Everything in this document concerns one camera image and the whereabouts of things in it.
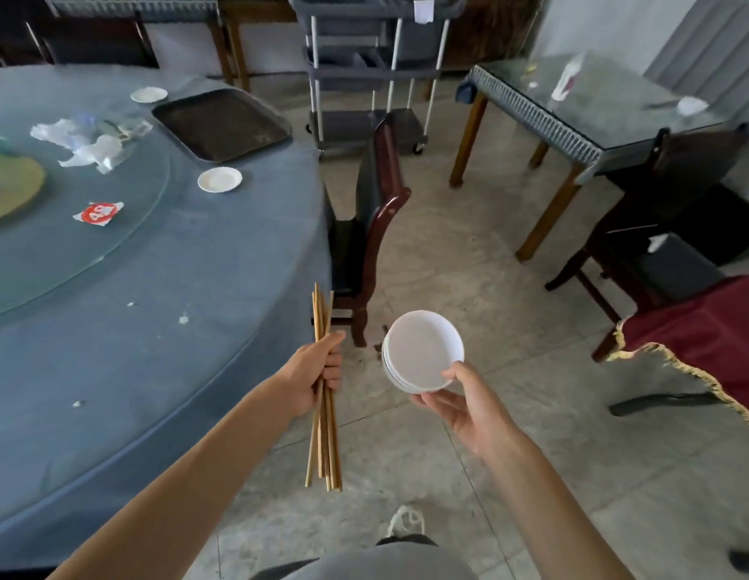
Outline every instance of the shoe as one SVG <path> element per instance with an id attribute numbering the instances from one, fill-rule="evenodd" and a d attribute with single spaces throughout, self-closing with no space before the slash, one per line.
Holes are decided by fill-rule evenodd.
<path id="1" fill-rule="evenodd" d="M 426 519 L 418 509 L 401 505 L 396 514 L 391 517 L 386 537 L 417 534 L 426 534 Z"/>

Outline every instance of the gold fringe trim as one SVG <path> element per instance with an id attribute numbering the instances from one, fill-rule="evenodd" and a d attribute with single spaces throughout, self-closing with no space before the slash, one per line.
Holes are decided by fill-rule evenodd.
<path id="1" fill-rule="evenodd" d="M 633 358 L 638 352 L 662 352 L 664 354 L 665 359 L 667 360 L 667 364 L 670 364 L 675 369 L 680 370 L 683 373 L 691 374 L 695 377 L 698 377 L 702 379 L 709 387 L 710 390 L 714 395 L 717 396 L 720 400 L 722 400 L 724 403 L 726 403 L 729 407 L 736 410 L 740 415 L 743 416 L 743 419 L 747 422 L 749 425 L 749 410 L 741 403 L 739 403 L 734 397 L 729 395 L 721 386 L 721 384 L 718 382 L 718 379 L 713 377 L 710 373 L 706 372 L 705 370 L 702 370 L 701 368 L 690 366 L 689 364 L 686 364 L 685 362 L 682 362 L 679 360 L 679 358 L 670 350 L 667 346 L 664 344 L 660 344 L 659 342 L 647 342 L 643 344 L 640 348 L 637 350 L 633 350 L 632 352 L 625 351 L 623 348 L 626 345 L 624 341 L 624 333 L 623 333 L 623 327 L 624 322 L 626 320 L 623 319 L 622 321 L 619 321 L 617 324 L 616 330 L 613 332 L 614 337 L 616 338 L 617 345 L 619 346 L 619 350 L 611 353 L 606 360 L 627 360 L 630 358 Z"/>

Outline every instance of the red tablecloth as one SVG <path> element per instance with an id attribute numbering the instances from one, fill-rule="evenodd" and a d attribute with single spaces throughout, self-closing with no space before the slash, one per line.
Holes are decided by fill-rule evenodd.
<path id="1" fill-rule="evenodd" d="M 633 315 L 619 323 L 616 336 L 619 351 L 609 360 L 662 351 L 749 422 L 749 274 L 687 302 Z"/>

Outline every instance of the red sticker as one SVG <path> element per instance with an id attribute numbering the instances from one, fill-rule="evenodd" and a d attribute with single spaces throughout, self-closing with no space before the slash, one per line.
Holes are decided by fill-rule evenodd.
<path id="1" fill-rule="evenodd" d="M 91 223 L 95 226 L 105 226 L 117 215 L 125 204 L 117 203 L 91 203 L 85 211 L 74 215 L 75 220 L 80 222 Z"/>

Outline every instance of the wooden chopsticks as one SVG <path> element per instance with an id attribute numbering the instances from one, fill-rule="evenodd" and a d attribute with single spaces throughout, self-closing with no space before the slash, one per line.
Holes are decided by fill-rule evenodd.
<path id="1" fill-rule="evenodd" d="M 312 292 L 312 324 L 316 332 L 316 342 L 321 340 L 331 328 L 331 308 L 334 291 L 331 292 L 328 307 L 326 297 L 316 283 Z M 316 407 L 312 413 L 310 452 L 307 457 L 305 487 L 312 485 L 313 467 L 317 466 L 318 477 L 325 478 L 327 490 L 342 490 L 340 451 L 337 447 L 337 417 L 334 414 L 334 391 L 322 377 L 316 382 Z"/>

